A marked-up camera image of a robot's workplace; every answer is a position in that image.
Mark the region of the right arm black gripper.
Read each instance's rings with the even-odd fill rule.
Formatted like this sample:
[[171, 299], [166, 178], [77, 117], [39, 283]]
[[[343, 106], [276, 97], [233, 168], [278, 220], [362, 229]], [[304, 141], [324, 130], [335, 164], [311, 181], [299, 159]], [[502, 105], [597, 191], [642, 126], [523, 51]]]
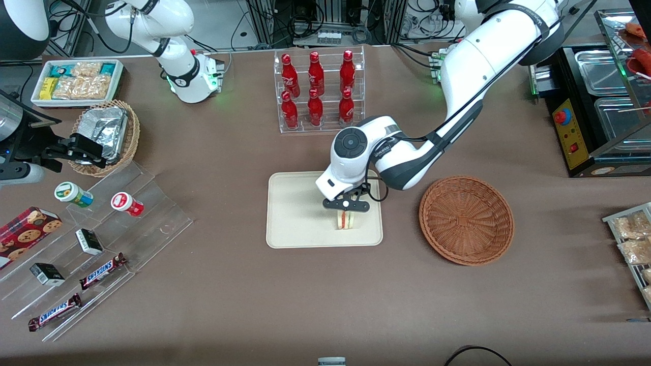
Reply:
[[[46, 150], [59, 141], [67, 151]], [[62, 139], [53, 132], [51, 125], [41, 120], [23, 119], [13, 122], [14, 161], [30, 162], [43, 153], [43, 158], [47, 159], [82, 161], [105, 168], [106, 160], [101, 156], [102, 152], [103, 146], [81, 134], [71, 134], [67, 139]]]

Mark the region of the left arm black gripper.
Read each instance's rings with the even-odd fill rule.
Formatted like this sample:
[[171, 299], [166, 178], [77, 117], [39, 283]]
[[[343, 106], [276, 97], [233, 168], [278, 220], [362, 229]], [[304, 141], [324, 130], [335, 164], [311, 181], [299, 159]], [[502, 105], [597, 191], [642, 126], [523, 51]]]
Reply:
[[[370, 194], [370, 185], [359, 185], [354, 189], [338, 195], [337, 201], [339, 201], [340, 210], [369, 211], [370, 204], [362, 199], [363, 196], [368, 194]], [[337, 210], [337, 201], [323, 200], [323, 207], [328, 210]]]

